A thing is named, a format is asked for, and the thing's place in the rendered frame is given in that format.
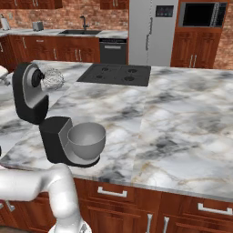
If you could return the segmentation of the brown tall cupboard unit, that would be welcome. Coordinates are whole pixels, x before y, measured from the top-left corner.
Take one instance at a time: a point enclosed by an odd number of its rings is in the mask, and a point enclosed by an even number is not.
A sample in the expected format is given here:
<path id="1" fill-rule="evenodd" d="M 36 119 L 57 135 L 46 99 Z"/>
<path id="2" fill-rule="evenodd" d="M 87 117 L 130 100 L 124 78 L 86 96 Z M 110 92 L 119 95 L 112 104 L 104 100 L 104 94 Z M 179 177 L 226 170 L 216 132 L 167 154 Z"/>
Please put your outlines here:
<path id="1" fill-rule="evenodd" d="M 227 2 L 229 5 L 229 0 L 178 1 L 177 21 L 170 65 L 173 67 L 212 68 L 227 11 L 221 27 L 179 27 L 179 8 L 182 2 Z"/>

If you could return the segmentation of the black tap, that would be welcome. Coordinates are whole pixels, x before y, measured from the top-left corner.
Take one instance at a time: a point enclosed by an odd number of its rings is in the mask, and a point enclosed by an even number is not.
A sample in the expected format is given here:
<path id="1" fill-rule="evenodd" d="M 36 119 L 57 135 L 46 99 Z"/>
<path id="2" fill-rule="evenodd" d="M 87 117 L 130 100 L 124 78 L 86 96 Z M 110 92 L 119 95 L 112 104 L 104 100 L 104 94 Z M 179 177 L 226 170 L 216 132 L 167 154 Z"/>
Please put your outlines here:
<path id="1" fill-rule="evenodd" d="M 85 18 L 85 16 L 84 16 L 84 15 L 81 15 L 79 18 L 83 20 L 83 28 L 84 28 L 84 30 L 86 31 L 86 30 L 89 28 L 89 25 L 86 23 L 86 18 Z"/>

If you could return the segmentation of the grey mixing bowl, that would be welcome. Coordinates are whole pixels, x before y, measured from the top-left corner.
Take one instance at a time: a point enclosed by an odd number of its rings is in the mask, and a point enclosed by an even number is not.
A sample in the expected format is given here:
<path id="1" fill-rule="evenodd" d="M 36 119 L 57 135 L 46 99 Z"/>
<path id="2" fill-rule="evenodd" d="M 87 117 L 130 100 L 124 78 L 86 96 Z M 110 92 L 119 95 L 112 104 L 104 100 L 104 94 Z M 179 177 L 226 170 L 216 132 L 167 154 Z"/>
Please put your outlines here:
<path id="1" fill-rule="evenodd" d="M 98 123 L 80 123 L 68 131 L 67 138 L 78 157 L 91 160 L 102 153 L 106 143 L 106 130 Z"/>

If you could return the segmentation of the silver fridge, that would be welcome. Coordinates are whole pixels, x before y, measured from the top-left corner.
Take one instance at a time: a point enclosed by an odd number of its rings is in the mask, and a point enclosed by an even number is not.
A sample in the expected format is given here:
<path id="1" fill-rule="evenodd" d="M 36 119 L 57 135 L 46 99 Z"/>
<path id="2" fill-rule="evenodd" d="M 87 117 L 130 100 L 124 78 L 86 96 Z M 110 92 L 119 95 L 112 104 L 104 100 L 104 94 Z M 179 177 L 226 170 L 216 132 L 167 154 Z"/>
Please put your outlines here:
<path id="1" fill-rule="evenodd" d="M 128 63 L 170 66 L 179 0 L 129 0 Z"/>

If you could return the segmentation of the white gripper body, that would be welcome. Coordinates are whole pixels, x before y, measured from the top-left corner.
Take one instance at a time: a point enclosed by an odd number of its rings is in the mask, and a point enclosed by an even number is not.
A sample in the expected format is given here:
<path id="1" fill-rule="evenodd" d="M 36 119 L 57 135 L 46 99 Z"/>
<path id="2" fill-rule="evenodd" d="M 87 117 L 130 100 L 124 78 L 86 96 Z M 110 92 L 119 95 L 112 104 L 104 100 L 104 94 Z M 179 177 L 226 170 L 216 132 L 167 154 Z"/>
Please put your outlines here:
<path id="1" fill-rule="evenodd" d="M 5 67 L 0 66 L 0 79 L 6 80 L 8 74 L 9 74 L 8 70 Z"/>

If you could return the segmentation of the brown cupboard door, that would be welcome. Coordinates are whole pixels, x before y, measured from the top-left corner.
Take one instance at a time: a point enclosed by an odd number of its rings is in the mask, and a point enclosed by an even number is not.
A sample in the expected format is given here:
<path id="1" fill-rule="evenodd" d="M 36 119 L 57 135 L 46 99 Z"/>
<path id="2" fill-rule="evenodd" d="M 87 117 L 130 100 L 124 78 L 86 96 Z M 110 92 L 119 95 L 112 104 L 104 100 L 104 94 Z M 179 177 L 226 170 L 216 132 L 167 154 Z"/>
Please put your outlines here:
<path id="1" fill-rule="evenodd" d="M 156 233 L 157 212 L 108 205 L 101 202 L 79 201 L 84 221 L 91 227 L 92 233 L 146 233 L 147 214 L 152 214 L 150 233 Z"/>
<path id="2" fill-rule="evenodd" d="M 157 219 L 156 233 L 163 233 L 164 217 L 169 217 L 167 233 L 233 233 L 233 226 L 161 214 Z"/>
<path id="3" fill-rule="evenodd" d="M 13 211 L 0 199 L 0 226 L 47 233 L 56 223 L 46 192 L 32 201 L 10 201 L 9 204 L 14 207 Z"/>

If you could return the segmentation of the silver toaster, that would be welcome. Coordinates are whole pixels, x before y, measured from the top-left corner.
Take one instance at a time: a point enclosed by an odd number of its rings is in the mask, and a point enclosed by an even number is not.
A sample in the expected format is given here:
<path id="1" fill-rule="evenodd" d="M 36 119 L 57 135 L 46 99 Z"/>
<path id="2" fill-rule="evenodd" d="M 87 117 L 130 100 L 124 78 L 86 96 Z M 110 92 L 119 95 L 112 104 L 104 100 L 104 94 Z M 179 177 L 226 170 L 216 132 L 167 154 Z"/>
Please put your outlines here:
<path id="1" fill-rule="evenodd" d="M 32 26 L 34 31 L 42 31 L 44 29 L 42 21 L 33 22 Z"/>

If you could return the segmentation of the dark sink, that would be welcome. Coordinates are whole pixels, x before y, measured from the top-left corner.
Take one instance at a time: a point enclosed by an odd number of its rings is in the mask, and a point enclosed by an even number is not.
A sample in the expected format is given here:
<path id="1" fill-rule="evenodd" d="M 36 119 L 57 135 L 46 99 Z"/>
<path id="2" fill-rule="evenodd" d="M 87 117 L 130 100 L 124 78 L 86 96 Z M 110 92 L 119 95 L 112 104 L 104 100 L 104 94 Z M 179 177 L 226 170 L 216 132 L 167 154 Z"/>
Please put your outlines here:
<path id="1" fill-rule="evenodd" d="M 58 34 L 60 35 L 97 35 L 101 31 L 99 30 L 80 30 L 80 29 L 67 29 Z"/>

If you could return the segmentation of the brown wall cupboard run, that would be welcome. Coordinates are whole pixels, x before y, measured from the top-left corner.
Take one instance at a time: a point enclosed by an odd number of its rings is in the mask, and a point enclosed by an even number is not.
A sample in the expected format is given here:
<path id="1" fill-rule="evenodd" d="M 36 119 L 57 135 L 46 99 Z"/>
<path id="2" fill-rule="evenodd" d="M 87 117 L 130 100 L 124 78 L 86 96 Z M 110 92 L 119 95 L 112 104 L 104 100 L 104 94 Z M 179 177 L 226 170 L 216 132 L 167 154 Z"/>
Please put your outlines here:
<path id="1" fill-rule="evenodd" d="M 0 9 L 59 9 L 62 0 L 0 0 Z"/>
<path id="2" fill-rule="evenodd" d="M 103 10 L 128 9 L 129 8 L 129 0 L 100 0 L 100 8 Z"/>

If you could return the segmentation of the steel dishwasher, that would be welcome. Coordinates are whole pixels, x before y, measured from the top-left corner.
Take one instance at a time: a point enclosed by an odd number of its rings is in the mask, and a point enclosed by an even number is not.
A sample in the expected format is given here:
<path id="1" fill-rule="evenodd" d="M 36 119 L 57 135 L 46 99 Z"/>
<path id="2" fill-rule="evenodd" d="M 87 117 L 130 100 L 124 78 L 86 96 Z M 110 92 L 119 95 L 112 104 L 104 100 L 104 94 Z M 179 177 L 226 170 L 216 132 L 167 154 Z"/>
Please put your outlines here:
<path id="1" fill-rule="evenodd" d="M 122 38 L 99 39 L 102 64 L 125 65 L 127 63 L 127 40 Z"/>

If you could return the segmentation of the brown drawer front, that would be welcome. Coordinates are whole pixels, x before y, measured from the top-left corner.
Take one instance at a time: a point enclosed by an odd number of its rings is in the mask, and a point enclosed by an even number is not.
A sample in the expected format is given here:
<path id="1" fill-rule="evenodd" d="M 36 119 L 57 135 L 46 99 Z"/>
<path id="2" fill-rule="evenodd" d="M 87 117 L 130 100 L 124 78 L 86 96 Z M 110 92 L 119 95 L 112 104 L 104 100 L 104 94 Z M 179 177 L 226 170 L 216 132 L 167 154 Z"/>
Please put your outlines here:
<path id="1" fill-rule="evenodd" d="M 84 180 L 84 179 L 75 179 L 76 187 L 78 190 L 78 195 L 84 199 L 101 199 L 107 201 L 115 201 L 120 203 L 135 203 L 135 189 L 133 187 L 126 187 L 116 184 L 109 184 L 106 182 L 97 182 L 92 180 Z M 126 198 L 113 197 L 109 195 L 103 195 L 97 193 L 97 188 L 103 187 L 104 190 L 113 191 L 121 193 L 123 190 L 127 191 Z"/>
<path id="2" fill-rule="evenodd" d="M 227 208 L 231 208 L 233 211 L 232 202 L 184 196 L 167 192 L 162 194 L 159 211 L 171 216 L 230 224 L 233 226 L 233 216 L 199 210 L 198 203 L 202 204 L 204 208 L 223 211 L 226 211 Z"/>

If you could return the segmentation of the brown base cupboard run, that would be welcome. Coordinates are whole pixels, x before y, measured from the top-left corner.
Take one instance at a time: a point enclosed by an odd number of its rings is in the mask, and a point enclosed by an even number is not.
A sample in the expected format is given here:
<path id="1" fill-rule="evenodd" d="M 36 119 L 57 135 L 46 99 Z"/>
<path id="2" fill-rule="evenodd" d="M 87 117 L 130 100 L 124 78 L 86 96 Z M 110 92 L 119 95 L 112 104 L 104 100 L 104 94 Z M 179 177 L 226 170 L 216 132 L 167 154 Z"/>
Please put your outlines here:
<path id="1" fill-rule="evenodd" d="M 99 63 L 97 37 L 0 35 L 0 66 L 13 72 L 33 60 Z"/>

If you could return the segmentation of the white paper towel roll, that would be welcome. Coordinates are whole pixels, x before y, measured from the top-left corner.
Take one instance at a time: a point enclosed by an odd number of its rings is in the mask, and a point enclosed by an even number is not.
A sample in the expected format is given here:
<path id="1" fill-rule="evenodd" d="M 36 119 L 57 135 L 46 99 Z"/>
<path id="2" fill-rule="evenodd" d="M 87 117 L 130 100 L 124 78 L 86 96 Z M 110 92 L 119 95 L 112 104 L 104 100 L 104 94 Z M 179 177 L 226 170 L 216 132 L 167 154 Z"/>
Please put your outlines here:
<path id="1" fill-rule="evenodd" d="M 10 30 L 10 25 L 9 25 L 7 19 L 2 14 L 0 14 L 0 20 L 1 20 L 1 24 L 2 24 L 3 29 Z"/>

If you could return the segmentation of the black hob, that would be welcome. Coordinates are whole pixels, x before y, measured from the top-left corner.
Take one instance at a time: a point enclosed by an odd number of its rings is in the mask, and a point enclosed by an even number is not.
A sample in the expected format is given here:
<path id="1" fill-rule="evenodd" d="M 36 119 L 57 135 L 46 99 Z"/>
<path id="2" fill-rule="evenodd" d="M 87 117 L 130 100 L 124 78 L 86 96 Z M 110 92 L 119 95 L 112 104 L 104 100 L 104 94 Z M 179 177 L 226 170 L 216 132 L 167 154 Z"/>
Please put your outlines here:
<path id="1" fill-rule="evenodd" d="M 122 86 L 148 86 L 150 66 L 93 64 L 77 82 Z"/>

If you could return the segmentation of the black microwave oven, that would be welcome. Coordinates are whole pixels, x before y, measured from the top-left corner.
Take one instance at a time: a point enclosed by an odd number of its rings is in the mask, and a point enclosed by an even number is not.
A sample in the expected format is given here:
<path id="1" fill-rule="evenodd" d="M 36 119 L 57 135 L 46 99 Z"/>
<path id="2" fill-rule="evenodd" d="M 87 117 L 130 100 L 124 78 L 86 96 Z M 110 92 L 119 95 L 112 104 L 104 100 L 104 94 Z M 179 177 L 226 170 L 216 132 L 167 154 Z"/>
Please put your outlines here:
<path id="1" fill-rule="evenodd" d="M 179 8 L 179 27 L 221 27 L 227 2 L 182 2 Z"/>

